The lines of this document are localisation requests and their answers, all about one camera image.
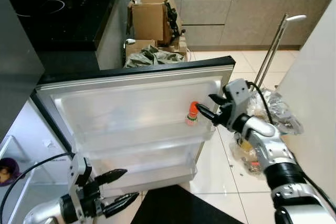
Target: plastic bag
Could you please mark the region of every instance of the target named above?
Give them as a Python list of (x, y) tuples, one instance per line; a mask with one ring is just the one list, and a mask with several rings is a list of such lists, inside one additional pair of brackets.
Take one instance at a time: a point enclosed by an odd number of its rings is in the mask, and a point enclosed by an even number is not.
[(229, 144), (234, 159), (242, 161), (244, 168), (251, 175), (261, 174), (260, 163), (254, 148), (238, 132), (234, 134), (234, 138), (235, 143)]
[[(291, 113), (287, 104), (282, 100), (282, 96), (276, 91), (269, 89), (261, 89), (264, 95), (265, 101), (268, 105), (269, 112), (272, 116), (275, 127), (281, 133), (284, 134), (301, 134), (303, 133), (303, 127), (297, 118)], [(263, 101), (257, 91), (251, 94), (248, 106), (247, 114), (255, 115), (268, 121), (267, 113), (263, 104)]]
[(131, 54), (125, 63), (124, 68), (134, 68), (148, 65), (170, 64), (185, 61), (184, 56), (174, 53), (158, 50), (152, 45), (148, 45), (138, 54)]

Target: tiled floor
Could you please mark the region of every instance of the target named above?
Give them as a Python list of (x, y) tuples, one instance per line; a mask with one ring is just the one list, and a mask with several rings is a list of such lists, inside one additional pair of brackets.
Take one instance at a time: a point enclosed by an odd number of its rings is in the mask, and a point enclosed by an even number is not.
[[(297, 51), (277, 52), (263, 86), (274, 89), (295, 61), (297, 54)], [(194, 52), (191, 60), (227, 55), (231, 55), (236, 61), (231, 80), (244, 78), (254, 81), (266, 51)], [(264, 176), (248, 174), (242, 164), (233, 158), (229, 149), (229, 144), (233, 141), (233, 134), (219, 126), (212, 139), (204, 144), (197, 162), (196, 177), (181, 186), (242, 223), (275, 223), (270, 190)], [(141, 197), (130, 207), (107, 220), (101, 217), (98, 223), (130, 223), (145, 196), (146, 192), (142, 192)]]

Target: black countertop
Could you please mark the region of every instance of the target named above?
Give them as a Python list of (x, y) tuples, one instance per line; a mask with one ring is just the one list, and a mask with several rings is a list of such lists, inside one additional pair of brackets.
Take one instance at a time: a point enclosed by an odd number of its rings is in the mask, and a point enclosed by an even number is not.
[(39, 12), (33, 14), (31, 5), (27, 10), (24, 3), (29, 0), (11, 1), (36, 51), (95, 51), (115, 0), (71, 0), (71, 8), (62, 0), (65, 7), (51, 14), (41, 14), (40, 7), (44, 5), (43, 12), (50, 12), (55, 1), (35, 0), (33, 4)]
[(36, 51), (95, 51), (114, 2), (74, 0), (71, 9), (64, 8), (50, 15), (19, 18)]

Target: refrigerator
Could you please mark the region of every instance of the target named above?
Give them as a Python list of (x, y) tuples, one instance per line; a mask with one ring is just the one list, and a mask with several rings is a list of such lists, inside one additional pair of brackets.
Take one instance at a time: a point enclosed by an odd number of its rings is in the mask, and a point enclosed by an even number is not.
[[(43, 67), (9, 0), (0, 0), (0, 159), (19, 171), (64, 152), (80, 153), (95, 177), (116, 168), (120, 179), (101, 186), (104, 198), (192, 180), (215, 129), (201, 115), (185, 123), (197, 101), (214, 112), (208, 94), (223, 94), (230, 57), (131, 69), (42, 75)], [(22, 223), (37, 204), (68, 191), (70, 159), (39, 166), (6, 201), (4, 223)], [(0, 185), (2, 199), (8, 185)]]

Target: cabinet drawer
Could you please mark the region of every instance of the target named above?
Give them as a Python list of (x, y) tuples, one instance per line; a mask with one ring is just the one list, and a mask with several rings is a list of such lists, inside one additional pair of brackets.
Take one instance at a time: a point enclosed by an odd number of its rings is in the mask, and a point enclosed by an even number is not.
[(188, 46), (216, 46), (221, 39), (224, 25), (183, 26)]
[(181, 18), (186, 25), (223, 25), (231, 0), (182, 0)]

